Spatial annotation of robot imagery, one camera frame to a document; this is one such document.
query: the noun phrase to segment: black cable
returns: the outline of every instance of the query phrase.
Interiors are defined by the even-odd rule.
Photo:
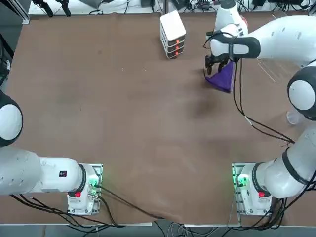
[[[41,201],[37,200],[36,198],[32,198],[34,201],[37,201],[40,205],[34,203],[34,202],[31,202],[30,200],[28,200],[27,198],[25,198],[22,194],[20,194],[20,197],[26,201],[27,203],[29,203],[30,205],[34,205],[34,206],[37,206],[37,207],[45,207],[51,211],[53,211],[55,214],[59,215],[60,217],[62,217],[64,220],[66,220],[70,225],[72,226],[75,226],[75,227],[81,227],[81,228],[91,228],[91,227],[86,227],[86,226],[83,226],[83,225],[80,225],[72,216],[69,216],[68,214],[66,216],[70,217],[76,224],[73,224],[71,221],[69,221],[67,218],[65,218],[64,216],[62,216],[62,214],[59,214],[59,212],[62,212],[61,210],[57,209],[57,208],[51,208],[47,205],[45,205],[44,203],[42,203]]]
[[[126,5],[126,8],[125,8],[125,12],[124,12],[124,14],[126,14],[126,12],[127,12],[127,9],[128,9],[128,5],[129,5],[129,0],[127,0],[128,2],[127,2],[127,5]]]
[[[249,11],[249,9],[247,9],[247,8],[245,7],[245,5],[241,2],[241,0],[236,0],[236,2],[239,3],[238,11],[241,11],[242,8],[244,8],[245,11]]]
[[[113,216],[112,216],[112,214],[111,214],[110,207],[109,207],[108,203],[107,203],[107,202],[104,200],[104,198],[101,197],[101,196],[99,196],[99,199],[104,203],[104,205],[105,205],[105,207],[106,207],[106,209],[107,209],[107,211],[108,211],[108,214],[109,214],[109,217],[110,217],[110,219],[111,219],[112,224],[113,224],[115,227],[117,227],[118,224],[115,222],[115,220],[114,220],[114,218],[113,218]]]
[[[231,231],[231,230],[232,230],[232,229],[226,230],[225,233],[223,233],[221,237],[224,237],[224,236],[225,236],[229,231]]]
[[[31,205],[23,200],[21,200],[20,198],[18,198],[17,196],[15,195],[10,195],[12,198],[16,199],[18,202],[28,206],[28,207],[31,207],[31,208],[34,208],[34,209],[37,209],[37,210],[41,210],[41,211],[44,211],[44,212],[47,212],[47,213],[53,213],[53,214],[56,214],[56,211],[52,211],[52,210],[47,210],[46,208],[41,208],[41,207],[38,207],[38,206],[34,206],[34,205]],[[64,211],[60,211],[58,212],[59,214],[63,214],[63,215],[70,215],[70,216],[75,216],[75,217],[78,217],[78,218],[82,218],[84,220],[88,220],[88,221],[91,221],[91,222],[95,222],[95,223],[98,223],[98,224],[102,224],[102,225],[105,225],[105,226],[109,226],[111,227],[112,225],[109,225],[107,223],[104,223],[102,221],[98,221],[98,220],[93,220],[93,219],[90,219],[88,217],[85,217],[85,216],[81,216],[81,215],[75,215],[73,213],[67,213],[67,212],[64,212]]]
[[[243,116],[245,116],[245,118],[248,119],[249,121],[254,122],[254,123],[256,123],[256,124],[258,124],[258,125],[260,125],[260,126],[266,128],[266,129],[269,129],[270,131],[273,131],[273,132],[279,134],[280,136],[282,136],[282,137],[284,137],[284,138],[278,137],[278,136],[275,136],[275,135],[272,135],[272,134],[269,134],[269,133],[266,133],[266,132],[260,130],[259,128],[257,128],[256,126],[254,126],[254,124],[252,124],[252,123],[251,123],[250,125],[251,125],[254,129],[256,129],[257,131],[259,131],[259,132],[261,132],[261,133],[263,133],[263,134],[265,134],[265,135],[268,135],[268,136],[270,136],[270,137],[277,138],[277,139],[279,139],[279,140],[282,140],[282,141],[285,141],[285,142],[288,142],[288,143],[295,143],[291,138],[287,137],[286,135],[284,135],[284,134],[282,134],[282,133],[276,131],[275,129],[270,128],[270,127],[268,127],[268,126],[266,126],[266,125],[264,125],[264,124],[262,124],[262,123],[260,123],[260,122],[258,122],[258,121],[256,121],[256,120],[252,119],[251,117],[248,117],[248,116],[245,115],[245,113],[244,113],[244,112],[239,108],[239,106],[237,105],[237,101],[236,101],[236,95],[235,95],[236,76],[237,76],[237,61],[235,62],[235,75],[234,75],[234,85],[233,85],[233,98],[234,98],[235,106],[236,106],[236,108],[238,109],[238,111],[239,111]],[[241,82],[241,73],[239,74],[239,82]]]
[[[39,200],[37,200],[37,199],[34,198],[34,197],[33,197],[32,199],[38,201],[38,202],[42,205],[42,207],[45,207],[45,208],[47,208],[47,209],[49,209],[49,210],[44,209],[44,208],[41,208],[40,205],[37,205],[36,203],[33,203],[33,202],[27,200],[23,195],[20,195],[20,196],[23,197],[23,199],[24,199],[26,202],[23,202],[21,199],[19,199],[19,198],[16,197],[15,195],[11,195],[11,196],[12,196],[14,199],[16,199],[17,201],[19,201],[20,203],[22,203],[22,204],[24,204],[24,205],[26,205],[26,206],[32,207],[32,208],[34,208],[34,209],[42,210],[42,211],[45,211],[45,212],[48,212],[48,213],[58,214],[59,216],[61,216],[63,219],[65,219],[65,220],[70,224],[70,225],[68,226],[69,228],[85,233],[84,236],[86,236],[86,235],[88,235],[88,234],[92,234],[92,233],[99,232],[99,231],[104,230],[104,229],[106,229],[106,228],[108,228],[108,227],[113,227],[112,225],[108,225],[108,224],[103,223],[103,225],[102,225],[100,228],[97,228],[97,229],[93,229],[93,230],[90,230],[90,231],[80,230],[80,229],[77,229],[77,228],[75,228],[75,227],[81,227],[81,228],[88,228],[88,229],[91,229],[93,226],[91,226],[91,227],[82,226],[82,225],[80,225],[72,216],[80,217],[80,218],[87,219],[87,220],[94,221],[94,222],[101,223],[101,224],[102,224],[102,222],[95,221],[95,220],[92,220],[92,219],[89,219],[89,218],[86,218],[86,217],[74,215],[74,214],[71,214],[71,213],[66,213],[66,212],[63,212],[63,211],[61,211],[61,210],[59,210],[59,209],[57,209],[57,208],[51,208],[51,207],[45,205],[44,203],[40,202]],[[74,224],[71,223],[67,218],[63,217],[62,215],[66,215],[66,216],[71,217],[76,223],[78,223],[78,225],[74,225]]]
[[[133,207],[134,209],[136,209],[136,210],[138,210],[138,211],[140,211],[140,212],[142,212],[142,213],[144,213],[144,214],[146,214],[146,215],[148,215],[148,216],[150,216],[150,217],[153,217],[153,218],[156,218],[156,219],[164,219],[164,218],[162,218],[162,217],[160,217],[160,216],[156,216],[156,215],[154,215],[154,214],[150,214],[149,212],[147,212],[147,211],[145,211],[145,210],[143,210],[143,209],[137,207],[136,205],[134,205],[134,204],[132,204],[132,203],[126,201],[125,199],[121,198],[120,196],[116,195],[116,194],[113,193],[112,191],[110,191],[110,190],[108,190],[108,189],[106,189],[106,188],[104,188],[104,187],[102,187],[102,186],[100,186],[100,185],[95,185],[95,187],[103,189],[104,191],[110,193],[111,195],[113,195],[113,196],[116,197],[117,199],[119,199],[119,200],[125,202],[125,203],[126,203],[127,205],[129,205],[130,207]]]
[[[300,11],[300,10],[302,10],[302,7],[301,7],[301,9],[296,9],[296,8],[293,6],[293,4],[290,3],[290,5],[291,5],[291,7],[292,7],[295,11]]]
[[[188,9],[189,6],[192,6],[192,2],[193,2],[193,0],[191,0],[191,2],[186,6],[186,8],[184,9],[184,11],[182,13],[184,13]]]
[[[279,6],[279,4],[277,3],[276,6],[275,6],[275,8],[273,8],[272,11],[275,11],[275,9],[276,9],[278,6]]]
[[[242,82],[242,80],[241,80],[241,73],[242,73],[242,60],[240,60],[240,70],[239,70],[239,102],[240,102],[240,110],[241,110],[242,114],[245,114],[244,111],[243,111],[243,108],[242,108],[242,93],[241,93],[241,88],[242,88],[241,82]]]
[[[161,8],[161,6],[160,6],[159,0],[157,0],[157,2],[158,2],[158,5],[159,5],[159,8],[160,8],[161,12],[163,12],[163,10],[162,10],[162,8]]]
[[[97,9],[96,9],[96,10],[93,10],[93,11],[91,11],[91,12],[89,12],[88,15],[91,15],[91,14],[94,13],[94,12],[97,12],[97,14],[99,14],[99,11],[102,11],[102,10],[99,9],[100,6],[101,6],[101,4],[103,4],[103,3],[105,3],[105,2],[107,2],[107,1],[106,1],[106,0],[100,1],[100,3],[99,3],[99,5],[98,5]]]
[[[162,234],[163,234],[163,237],[166,237],[163,229],[160,227],[160,225],[158,225],[157,221],[154,221],[154,223],[158,226],[158,228],[161,230]]]

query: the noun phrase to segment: floor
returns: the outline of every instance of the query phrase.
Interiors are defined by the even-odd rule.
[[[21,4],[28,9],[31,0],[20,0]],[[22,20],[14,13],[8,10],[0,3],[0,33],[8,41],[12,49],[16,48],[18,38],[22,28]],[[171,222],[159,221],[159,225],[162,227],[165,236],[167,236],[167,230]],[[210,228],[200,227],[192,228],[192,230],[200,233],[206,233]],[[212,237],[221,237],[226,231],[225,227],[218,229],[212,234]],[[67,226],[0,226],[1,237],[80,237],[84,233],[80,233],[76,230],[72,230]],[[174,228],[173,235],[177,236],[177,229]],[[231,231],[226,237],[296,237],[302,235],[304,237],[316,236],[316,228],[292,228],[281,227],[278,230],[260,231]],[[153,224],[152,227],[125,227],[123,229],[109,228],[101,231],[99,234],[93,234],[89,236],[100,237],[163,237],[161,230],[157,225]]]

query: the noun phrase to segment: wire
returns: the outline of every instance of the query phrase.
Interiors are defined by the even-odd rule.
[[[56,214],[57,212],[59,214],[62,214],[62,215],[67,215],[67,216],[76,216],[78,218],[81,218],[81,219],[84,219],[84,220],[88,220],[88,221],[91,221],[91,222],[95,222],[95,223],[98,223],[98,224],[102,224],[104,226],[109,226],[109,227],[112,227],[112,225],[109,225],[107,223],[104,223],[102,221],[98,221],[98,220],[93,220],[93,219],[90,219],[88,217],[85,217],[85,216],[81,216],[81,215],[76,215],[76,214],[73,214],[73,213],[68,213],[68,212],[64,212],[64,211],[61,211],[57,208],[52,208],[53,210],[56,210],[56,211],[53,211],[49,208],[45,208],[45,207],[38,207],[36,205],[32,205],[32,204],[29,204],[23,200],[21,200],[20,198],[18,198],[17,196],[15,195],[10,195],[12,198],[16,199],[18,202],[28,206],[28,207],[31,207],[31,208],[34,208],[34,209],[37,209],[37,210],[41,210],[41,211],[44,211],[44,212],[47,212],[47,213],[53,213],[53,214]]]
[[[157,2],[158,2],[158,5],[159,5],[159,8],[160,8],[161,12],[163,12],[163,10],[162,10],[162,8],[161,8],[161,6],[160,6],[159,0],[157,0]]]
[[[118,227],[119,225],[115,222],[115,220],[114,220],[114,218],[113,218],[113,216],[112,216],[112,214],[111,214],[110,207],[109,207],[109,205],[107,204],[107,202],[106,202],[106,201],[104,200],[104,198],[101,197],[101,196],[99,196],[99,199],[104,203],[104,205],[105,205],[105,207],[106,207],[106,209],[107,209],[107,211],[108,211],[108,214],[109,214],[109,217],[110,217],[110,219],[111,219],[112,224],[113,224],[115,227]]]
[[[276,9],[278,6],[280,6],[280,5],[277,3],[276,6],[275,6],[275,8],[273,8],[272,11],[275,11],[275,9]]]
[[[158,226],[158,228],[161,230],[162,234],[163,234],[163,237],[166,237],[163,229],[160,227],[160,225],[158,225],[157,221],[154,221],[154,223]]]
[[[224,237],[224,236],[225,236],[229,231],[231,231],[231,230],[232,230],[232,229],[226,230],[225,233],[223,233],[221,237]]]
[[[125,12],[124,12],[124,14],[126,14],[126,12],[127,12],[128,5],[129,5],[129,1],[127,1],[127,4],[126,4],[126,8],[125,8]]]
[[[100,1],[100,3],[99,3],[99,5],[98,5],[97,9],[96,9],[96,10],[93,10],[93,11],[91,11],[91,12],[89,12],[88,15],[91,15],[91,14],[94,13],[94,12],[97,12],[97,14],[99,14],[99,11],[102,11],[102,10],[99,9],[100,6],[101,6],[101,4],[103,4],[103,3],[105,3],[105,2],[106,2],[105,0]]]
[[[162,217],[160,217],[160,216],[156,216],[156,215],[154,215],[154,214],[150,214],[149,212],[147,212],[147,211],[145,211],[145,210],[139,208],[138,206],[136,206],[136,205],[134,205],[134,204],[132,204],[132,203],[126,201],[125,199],[121,198],[120,196],[116,195],[116,194],[113,193],[112,191],[110,191],[110,190],[108,190],[108,189],[106,189],[106,188],[104,188],[104,187],[102,187],[102,186],[100,186],[100,185],[95,185],[95,187],[103,189],[104,191],[110,193],[111,195],[113,195],[114,197],[118,198],[119,200],[125,202],[125,203],[126,203],[127,205],[129,205],[130,207],[133,207],[133,208],[135,208],[136,210],[138,210],[138,211],[140,211],[140,212],[142,212],[142,213],[144,213],[144,214],[146,214],[146,215],[148,215],[148,216],[150,216],[150,217],[157,218],[157,219],[164,219],[164,218],[162,218]]]
[[[272,135],[272,134],[269,134],[269,133],[266,133],[266,132],[260,130],[259,128],[257,128],[257,127],[256,127],[254,124],[252,124],[251,122],[249,122],[250,125],[251,125],[254,129],[256,129],[257,131],[259,131],[259,132],[261,132],[261,133],[263,133],[263,134],[265,134],[265,135],[267,135],[267,136],[274,137],[274,138],[277,138],[277,139],[279,139],[279,140],[282,140],[282,141],[285,141],[285,142],[294,144],[295,142],[294,142],[291,138],[289,138],[289,137],[287,137],[286,135],[284,135],[284,134],[282,134],[282,133],[276,131],[276,130],[273,129],[273,128],[270,128],[270,127],[268,127],[268,126],[266,126],[266,125],[264,125],[264,124],[262,124],[262,123],[260,123],[260,122],[258,122],[258,121],[256,121],[256,120],[252,119],[252,118],[249,117],[249,116],[246,116],[245,113],[244,113],[244,111],[239,108],[239,106],[237,105],[236,95],[235,95],[236,76],[237,76],[237,63],[238,63],[238,61],[235,61],[235,74],[234,74],[234,85],[233,85],[233,98],[234,98],[235,106],[236,106],[236,108],[238,109],[238,111],[239,111],[248,121],[254,122],[254,123],[256,123],[256,124],[258,124],[258,125],[260,125],[260,126],[266,128],[266,129],[270,130],[270,131],[273,131],[273,132],[277,133],[278,135],[282,136],[283,138],[282,138],[282,137],[275,136],[275,135]],[[241,76],[242,76],[242,63],[240,63],[239,92],[241,92],[241,84],[240,84],[240,83],[241,83]]]
[[[61,7],[62,7],[62,6],[60,6],[60,8],[59,8],[57,11],[55,11],[55,13],[54,13],[53,15],[56,15],[56,13],[59,12],[59,10],[61,9]]]
[[[192,2],[193,2],[193,0],[191,0],[191,2],[186,6],[186,8],[184,9],[184,11],[182,13],[184,13],[188,9],[188,7],[192,7]]]
[[[31,202],[30,200],[27,200],[22,194],[20,194],[20,197],[27,203],[29,203],[30,205],[34,205],[34,206],[37,206],[37,207],[44,207],[44,208],[47,208],[51,211],[53,211],[55,214],[59,215],[60,217],[62,217],[64,220],[66,220],[70,225],[73,225],[73,226],[77,226],[77,227],[82,227],[82,228],[90,228],[90,227],[86,227],[86,226],[83,226],[83,225],[80,225],[72,216],[69,216],[67,214],[67,216],[69,216],[76,224],[73,224],[72,222],[70,222],[67,218],[65,218],[64,216],[62,216],[62,214],[59,214],[59,212],[62,212],[61,210],[57,209],[57,208],[51,208],[47,205],[45,205],[44,203],[42,203],[41,201],[37,200],[36,198],[32,198],[34,201],[37,201],[40,205],[34,203],[34,202]]]

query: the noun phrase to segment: equipment in background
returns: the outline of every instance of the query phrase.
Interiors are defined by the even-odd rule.
[[[140,5],[142,8],[152,7],[154,8],[156,1],[155,0],[140,0]]]
[[[48,3],[44,2],[43,0],[32,0],[32,2],[34,3],[34,5],[37,5],[38,7],[44,9],[49,17],[53,17],[54,14],[50,9]]]
[[[4,82],[9,75],[13,56],[13,50],[0,34],[0,89],[3,89],[5,86]]]
[[[176,9],[179,11],[183,7],[187,7],[190,4],[190,0],[171,0],[173,5],[176,7]]]
[[[167,58],[173,58],[183,53],[186,29],[178,11],[173,11],[160,17],[160,40]]]
[[[269,3],[291,4],[301,6],[303,0],[268,0]]]
[[[263,6],[266,0],[252,0],[252,5],[254,5],[253,9],[256,9],[258,6]]]
[[[208,11],[210,9],[210,2],[208,0],[198,0],[197,9]]]
[[[55,0],[56,2],[59,2],[61,4],[61,7],[63,8],[64,12],[65,12],[65,15],[67,17],[70,17],[71,16],[71,12],[68,8],[68,3],[69,3],[69,0]]]

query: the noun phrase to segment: metal bracket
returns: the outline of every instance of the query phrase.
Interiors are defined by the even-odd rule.
[[[30,17],[24,7],[20,4],[18,0],[6,0],[12,8],[15,10],[15,12],[22,18],[22,24],[28,25],[30,23]]]

